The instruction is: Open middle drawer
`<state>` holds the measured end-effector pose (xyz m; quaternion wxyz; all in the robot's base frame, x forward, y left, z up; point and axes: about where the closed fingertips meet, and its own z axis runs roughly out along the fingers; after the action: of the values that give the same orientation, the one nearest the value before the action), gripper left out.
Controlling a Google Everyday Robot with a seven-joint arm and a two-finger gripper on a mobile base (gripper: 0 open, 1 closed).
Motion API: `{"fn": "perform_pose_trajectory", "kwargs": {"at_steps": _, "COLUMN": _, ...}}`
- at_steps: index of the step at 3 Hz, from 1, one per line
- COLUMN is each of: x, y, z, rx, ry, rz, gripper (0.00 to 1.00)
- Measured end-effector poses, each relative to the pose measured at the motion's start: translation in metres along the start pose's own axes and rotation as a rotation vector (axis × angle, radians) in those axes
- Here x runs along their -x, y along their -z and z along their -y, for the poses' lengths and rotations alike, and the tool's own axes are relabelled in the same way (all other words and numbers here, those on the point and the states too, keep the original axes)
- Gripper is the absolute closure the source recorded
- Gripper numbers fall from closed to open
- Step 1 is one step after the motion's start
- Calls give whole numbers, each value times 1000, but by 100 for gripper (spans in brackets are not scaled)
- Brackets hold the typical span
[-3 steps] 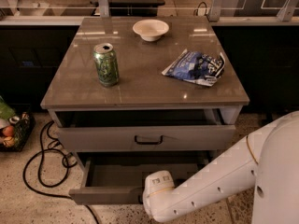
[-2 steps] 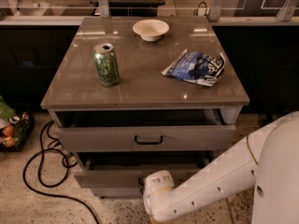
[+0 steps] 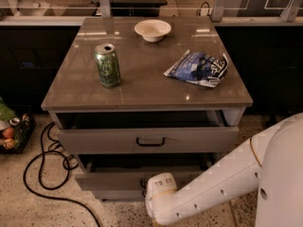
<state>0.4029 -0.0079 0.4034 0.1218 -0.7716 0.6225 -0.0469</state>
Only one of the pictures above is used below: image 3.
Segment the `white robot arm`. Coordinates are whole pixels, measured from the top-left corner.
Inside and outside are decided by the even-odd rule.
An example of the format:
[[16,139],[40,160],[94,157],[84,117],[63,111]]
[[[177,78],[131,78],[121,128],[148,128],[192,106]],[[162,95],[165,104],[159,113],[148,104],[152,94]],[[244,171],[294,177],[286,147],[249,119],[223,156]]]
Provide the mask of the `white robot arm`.
[[252,136],[179,189],[169,173],[148,180],[149,216],[170,225],[256,190],[255,227],[303,227],[303,113]]

